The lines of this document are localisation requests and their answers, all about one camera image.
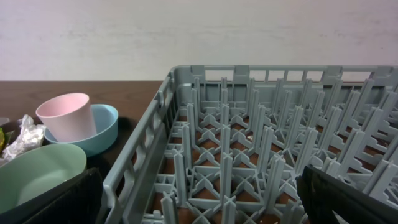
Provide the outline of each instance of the blue bowl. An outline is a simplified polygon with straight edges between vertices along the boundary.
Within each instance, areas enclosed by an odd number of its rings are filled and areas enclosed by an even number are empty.
[[[51,132],[46,129],[44,137],[51,144],[68,143],[79,146],[84,150],[87,157],[105,151],[115,142],[118,136],[119,113],[116,108],[110,105],[92,105],[91,110],[94,114],[94,121],[97,129],[96,135],[75,142],[58,142]]]

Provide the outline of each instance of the wooden table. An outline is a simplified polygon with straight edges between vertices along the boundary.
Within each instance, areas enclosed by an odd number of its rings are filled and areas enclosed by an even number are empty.
[[[55,96],[81,92],[91,104],[104,103],[119,111],[119,135],[105,152],[88,158],[87,167],[108,174],[132,130],[144,114],[161,81],[126,82],[0,82],[0,117],[11,121],[24,114],[35,116],[36,108]]]

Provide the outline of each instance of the silver wrapper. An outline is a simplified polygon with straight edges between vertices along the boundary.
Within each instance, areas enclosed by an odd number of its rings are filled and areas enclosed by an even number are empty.
[[[24,152],[40,147],[43,144],[44,131],[44,125],[35,125],[33,119],[25,115],[21,123],[21,133],[11,145],[3,150],[0,165],[13,160]]]

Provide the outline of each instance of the plastic crate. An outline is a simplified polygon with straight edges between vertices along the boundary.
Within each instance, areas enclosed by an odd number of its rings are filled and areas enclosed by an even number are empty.
[[[295,178],[308,164],[398,208],[397,84],[390,66],[175,67],[106,177],[100,216],[305,223]]]

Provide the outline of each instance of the pink plastic cup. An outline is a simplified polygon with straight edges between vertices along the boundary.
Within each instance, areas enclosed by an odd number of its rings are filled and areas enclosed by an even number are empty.
[[[36,115],[60,142],[79,141],[96,134],[90,97],[84,93],[52,98],[36,109]]]

